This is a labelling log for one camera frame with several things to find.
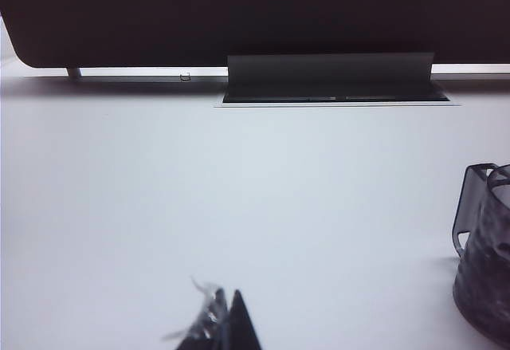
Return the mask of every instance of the cup handle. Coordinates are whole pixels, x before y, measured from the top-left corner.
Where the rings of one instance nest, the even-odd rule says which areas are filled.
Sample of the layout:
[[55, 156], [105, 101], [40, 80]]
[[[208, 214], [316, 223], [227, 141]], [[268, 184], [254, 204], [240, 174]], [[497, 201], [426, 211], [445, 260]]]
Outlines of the cup handle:
[[486, 163], [470, 165], [465, 169], [461, 197], [453, 223], [453, 246], [459, 257], [464, 254], [464, 248], [459, 241], [459, 234], [470, 233], [478, 223], [481, 210], [481, 201], [487, 186], [488, 170], [497, 168], [496, 164]]

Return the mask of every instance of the dark glass cup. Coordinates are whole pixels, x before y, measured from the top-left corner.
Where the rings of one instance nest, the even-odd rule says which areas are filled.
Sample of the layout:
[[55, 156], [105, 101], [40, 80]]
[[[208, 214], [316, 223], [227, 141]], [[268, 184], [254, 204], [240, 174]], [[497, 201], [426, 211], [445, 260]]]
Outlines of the dark glass cup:
[[[469, 233], [465, 248], [459, 234]], [[453, 298], [465, 319], [510, 348], [510, 165], [467, 167], [453, 244], [461, 260]]]

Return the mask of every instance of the black monitor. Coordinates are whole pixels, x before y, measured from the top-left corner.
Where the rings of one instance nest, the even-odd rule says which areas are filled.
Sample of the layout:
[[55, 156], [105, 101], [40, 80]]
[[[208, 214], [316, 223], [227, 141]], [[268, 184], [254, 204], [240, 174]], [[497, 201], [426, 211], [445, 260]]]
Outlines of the black monitor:
[[510, 62], [510, 0], [0, 0], [33, 67], [226, 66], [229, 55], [435, 52]]

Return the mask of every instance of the desk surface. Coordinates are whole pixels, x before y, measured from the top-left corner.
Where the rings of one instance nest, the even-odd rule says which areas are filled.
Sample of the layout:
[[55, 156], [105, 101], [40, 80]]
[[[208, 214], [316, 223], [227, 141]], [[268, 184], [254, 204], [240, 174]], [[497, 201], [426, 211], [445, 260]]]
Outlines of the desk surface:
[[3, 348], [172, 349], [190, 276], [239, 288], [268, 350], [497, 348], [453, 303], [450, 231], [465, 167], [509, 161], [510, 86], [446, 87], [219, 108], [221, 85], [4, 78]]

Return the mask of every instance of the metal leg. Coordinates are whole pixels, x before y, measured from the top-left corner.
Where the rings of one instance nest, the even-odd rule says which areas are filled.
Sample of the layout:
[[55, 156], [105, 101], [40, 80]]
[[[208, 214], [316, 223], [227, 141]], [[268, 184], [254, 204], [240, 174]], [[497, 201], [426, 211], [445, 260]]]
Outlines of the metal leg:
[[67, 74], [71, 79], [77, 79], [81, 77], [81, 71], [80, 69], [67, 69]]

